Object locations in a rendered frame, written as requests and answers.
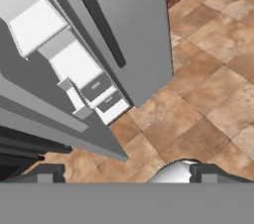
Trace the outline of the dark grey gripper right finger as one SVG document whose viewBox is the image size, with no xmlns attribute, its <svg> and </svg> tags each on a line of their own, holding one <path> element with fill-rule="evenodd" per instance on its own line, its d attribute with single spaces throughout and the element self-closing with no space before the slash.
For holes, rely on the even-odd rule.
<svg viewBox="0 0 254 224">
<path fill-rule="evenodd" d="M 228 173 L 214 164 L 191 165 L 190 173 L 190 183 L 250 182 L 250 179 Z"/>
</svg>

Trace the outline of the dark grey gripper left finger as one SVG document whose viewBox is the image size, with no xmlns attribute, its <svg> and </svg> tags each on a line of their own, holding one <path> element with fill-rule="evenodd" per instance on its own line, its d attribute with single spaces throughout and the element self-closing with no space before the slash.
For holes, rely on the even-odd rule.
<svg viewBox="0 0 254 224">
<path fill-rule="evenodd" d="M 19 183 L 65 183 L 63 164 L 41 164 L 27 174 L 6 179 L 6 182 Z"/>
</svg>

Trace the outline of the grey freezer door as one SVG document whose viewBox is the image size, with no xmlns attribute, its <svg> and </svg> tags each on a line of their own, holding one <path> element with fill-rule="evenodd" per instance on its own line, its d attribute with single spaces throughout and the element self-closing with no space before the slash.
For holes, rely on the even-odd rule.
<svg viewBox="0 0 254 224">
<path fill-rule="evenodd" d="M 49 61 L 39 52 L 26 60 L 7 23 L 0 19 L 0 125 L 125 162 L 108 126 L 87 106 L 76 108 L 61 88 Z"/>
</svg>

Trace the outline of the white freezer door bin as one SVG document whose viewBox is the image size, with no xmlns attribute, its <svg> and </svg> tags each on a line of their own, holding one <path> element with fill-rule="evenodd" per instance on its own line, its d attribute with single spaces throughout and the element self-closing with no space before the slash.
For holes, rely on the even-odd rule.
<svg viewBox="0 0 254 224">
<path fill-rule="evenodd" d="M 72 114 L 75 117 L 80 120 L 84 120 L 92 113 L 92 110 L 86 105 L 85 99 L 76 84 L 69 77 L 60 81 L 58 83 L 58 87 L 66 92 L 68 98 L 74 106 Z"/>
</svg>

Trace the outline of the grey freezer drawer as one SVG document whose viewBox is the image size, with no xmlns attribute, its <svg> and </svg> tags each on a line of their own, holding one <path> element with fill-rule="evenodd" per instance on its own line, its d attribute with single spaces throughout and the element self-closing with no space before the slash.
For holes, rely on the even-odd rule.
<svg viewBox="0 0 254 224">
<path fill-rule="evenodd" d="M 129 108 L 122 95 L 115 91 L 95 107 L 95 111 L 105 125 L 110 124 Z"/>
<path fill-rule="evenodd" d="M 100 73 L 89 83 L 84 85 L 80 92 L 88 100 L 93 101 L 111 86 L 111 81 L 105 72 Z"/>
</svg>

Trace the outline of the white freezer interior with shelves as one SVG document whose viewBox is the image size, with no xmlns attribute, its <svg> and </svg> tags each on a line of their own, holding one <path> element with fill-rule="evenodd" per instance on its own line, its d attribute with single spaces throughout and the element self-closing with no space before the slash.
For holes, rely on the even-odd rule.
<svg viewBox="0 0 254 224">
<path fill-rule="evenodd" d="M 0 19 L 9 26 L 22 58 L 30 60 L 32 53 L 41 53 L 49 61 L 58 79 L 62 81 L 69 77 L 79 91 L 105 72 L 77 37 L 77 32 L 54 1 L 0 0 Z M 83 96 L 91 110 L 95 111 L 95 107 L 115 91 L 119 92 L 115 83 L 110 81 L 111 86 L 93 101 Z"/>
</svg>

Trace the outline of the grey fridge door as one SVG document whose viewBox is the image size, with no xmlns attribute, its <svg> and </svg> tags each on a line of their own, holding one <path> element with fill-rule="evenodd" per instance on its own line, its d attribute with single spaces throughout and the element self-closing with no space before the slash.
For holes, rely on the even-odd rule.
<svg viewBox="0 0 254 224">
<path fill-rule="evenodd" d="M 127 64 L 120 68 L 81 0 L 55 0 L 118 89 L 142 106 L 172 78 L 167 0 L 97 0 Z"/>
</svg>

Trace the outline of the shiny white rounded object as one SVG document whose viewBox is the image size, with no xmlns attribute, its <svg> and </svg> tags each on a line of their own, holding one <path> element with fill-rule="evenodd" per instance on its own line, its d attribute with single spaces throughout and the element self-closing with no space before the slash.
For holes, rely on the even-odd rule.
<svg viewBox="0 0 254 224">
<path fill-rule="evenodd" d="M 149 183 L 189 183 L 191 165 L 199 164 L 194 159 L 179 159 L 160 168 L 149 180 Z"/>
</svg>

